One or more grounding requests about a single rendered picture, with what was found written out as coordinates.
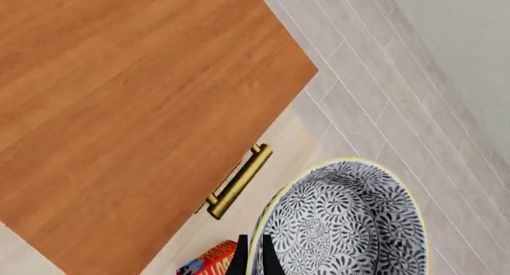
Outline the wooden cabinet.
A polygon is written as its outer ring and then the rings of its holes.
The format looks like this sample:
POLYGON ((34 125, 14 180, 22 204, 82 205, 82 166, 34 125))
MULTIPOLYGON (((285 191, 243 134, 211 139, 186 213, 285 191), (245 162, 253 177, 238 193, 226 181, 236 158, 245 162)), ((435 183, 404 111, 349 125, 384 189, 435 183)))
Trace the wooden cabinet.
POLYGON ((0 0, 0 222, 139 274, 315 73, 264 0, 0 0))

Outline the red printed food box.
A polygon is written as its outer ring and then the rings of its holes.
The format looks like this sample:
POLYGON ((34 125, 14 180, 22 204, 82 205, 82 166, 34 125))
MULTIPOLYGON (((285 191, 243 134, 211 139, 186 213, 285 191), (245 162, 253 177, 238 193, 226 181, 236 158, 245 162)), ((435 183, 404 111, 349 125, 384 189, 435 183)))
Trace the red printed food box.
POLYGON ((223 241, 176 270, 175 275, 226 275, 237 243, 223 241))

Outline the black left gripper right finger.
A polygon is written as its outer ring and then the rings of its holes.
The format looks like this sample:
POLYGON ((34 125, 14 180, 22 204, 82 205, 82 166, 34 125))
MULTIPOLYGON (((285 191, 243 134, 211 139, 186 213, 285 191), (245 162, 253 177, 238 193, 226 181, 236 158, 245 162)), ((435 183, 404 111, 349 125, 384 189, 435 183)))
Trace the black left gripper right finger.
POLYGON ((263 235, 262 248, 264 275, 285 275, 270 235, 263 235))

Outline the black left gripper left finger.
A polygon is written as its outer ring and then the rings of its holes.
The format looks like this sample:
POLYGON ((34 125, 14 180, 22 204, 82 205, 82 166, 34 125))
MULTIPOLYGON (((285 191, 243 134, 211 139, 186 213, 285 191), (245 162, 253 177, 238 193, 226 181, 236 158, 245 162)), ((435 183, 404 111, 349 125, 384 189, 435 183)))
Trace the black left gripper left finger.
POLYGON ((248 247, 248 236, 246 234, 241 234, 225 275, 245 275, 248 261, 248 247))

